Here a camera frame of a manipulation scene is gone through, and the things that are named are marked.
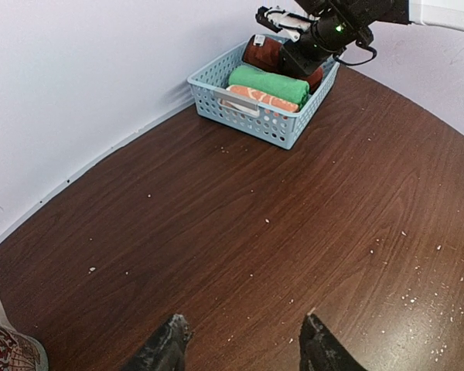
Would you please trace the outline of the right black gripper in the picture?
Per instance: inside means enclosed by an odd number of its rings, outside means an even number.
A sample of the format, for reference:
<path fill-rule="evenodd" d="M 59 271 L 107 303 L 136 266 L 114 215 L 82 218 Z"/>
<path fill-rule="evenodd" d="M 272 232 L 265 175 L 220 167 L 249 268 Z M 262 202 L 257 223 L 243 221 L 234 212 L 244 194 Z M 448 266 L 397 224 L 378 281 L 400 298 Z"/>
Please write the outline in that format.
<path fill-rule="evenodd" d="M 288 34 L 290 40 L 283 43 L 279 58 L 282 72 L 294 77 L 313 74 L 330 58 L 345 66 L 356 66 L 341 60 L 351 43 L 369 53 L 374 51 L 371 21 L 347 7 L 330 7 L 313 21 L 279 7 L 262 6 L 255 19 L 274 33 L 285 31 Z"/>

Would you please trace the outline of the brown towel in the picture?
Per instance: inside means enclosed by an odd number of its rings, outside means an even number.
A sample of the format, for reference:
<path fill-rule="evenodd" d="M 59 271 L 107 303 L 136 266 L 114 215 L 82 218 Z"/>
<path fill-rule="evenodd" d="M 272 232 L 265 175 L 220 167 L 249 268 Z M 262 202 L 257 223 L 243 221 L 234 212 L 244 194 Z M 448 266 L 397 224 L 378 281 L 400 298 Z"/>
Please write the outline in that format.
<path fill-rule="evenodd" d="M 323 69 L 319 67 L 308 77 L 289 72 L 285 62 L 280 57 L 282 43 L 268 36 L 253 35 L 244 50 L 242 61 L 268 73 L 276 73 L 287 77 L 304 80 L 309 84 L 309 92 L 313 94 L 323 79 Z"/>

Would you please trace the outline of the light blue plastic basket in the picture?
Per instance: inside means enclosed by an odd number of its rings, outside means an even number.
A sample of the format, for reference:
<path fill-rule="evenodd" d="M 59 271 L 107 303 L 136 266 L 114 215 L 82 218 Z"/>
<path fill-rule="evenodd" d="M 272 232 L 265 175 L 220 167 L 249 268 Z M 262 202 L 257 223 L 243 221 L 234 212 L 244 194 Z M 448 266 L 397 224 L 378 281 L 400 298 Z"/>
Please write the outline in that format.
<path fill-rule="evenodd" d="M 324 62 L 319 88 L 298 113 L 289 113 L 227 90 L 230 74 L 244 64 L 242 56 L 247 44 L 248 41 L 244 41 L 236 45 L 188 77 L 197 112 L 205 118 L 289 150 L 332 89 L 339 64 L 333 59 Z"/>

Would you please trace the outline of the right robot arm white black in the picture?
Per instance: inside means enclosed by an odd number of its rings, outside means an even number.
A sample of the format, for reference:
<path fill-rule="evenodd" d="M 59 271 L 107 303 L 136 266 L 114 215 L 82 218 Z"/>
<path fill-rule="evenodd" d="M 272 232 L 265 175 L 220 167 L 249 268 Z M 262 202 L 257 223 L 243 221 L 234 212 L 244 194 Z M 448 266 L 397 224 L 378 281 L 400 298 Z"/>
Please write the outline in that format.
<path fill-rule="evenodd" d="M 256 22 L 275 33 L 286 31 L 289 40 L 280 48 L 282 66 L 299 76 L 308 76 L 326 60 L 340 59 L 355 43 L 371 53 L 374 35 L 370 25 L 388 22 L 401 25 L 435 26 L 464 32 L 464 1 L 298 1 L 305 16 L 284 9 L 260 7 Z"/>

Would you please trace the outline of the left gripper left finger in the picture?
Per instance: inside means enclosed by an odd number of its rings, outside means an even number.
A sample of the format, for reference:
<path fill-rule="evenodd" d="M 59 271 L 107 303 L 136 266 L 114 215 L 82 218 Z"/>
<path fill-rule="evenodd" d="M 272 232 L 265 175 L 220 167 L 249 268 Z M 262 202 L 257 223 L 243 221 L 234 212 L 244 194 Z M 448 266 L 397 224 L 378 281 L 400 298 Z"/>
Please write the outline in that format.
<path fill-rule="evenodd" d="M 185 370 L 193 331 L 182 314 L 169 316 L 121 370 Z"/>

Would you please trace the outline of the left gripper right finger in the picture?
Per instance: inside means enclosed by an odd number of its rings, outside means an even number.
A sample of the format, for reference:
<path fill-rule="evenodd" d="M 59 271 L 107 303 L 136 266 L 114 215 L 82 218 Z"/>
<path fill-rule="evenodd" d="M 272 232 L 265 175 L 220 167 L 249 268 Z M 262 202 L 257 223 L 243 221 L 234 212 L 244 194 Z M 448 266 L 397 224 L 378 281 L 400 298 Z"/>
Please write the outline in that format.
<path fill-rule="evenodd" d="M 301 371 L 367 371 L 313 312 L 303 318 L 299 351 Z"/>

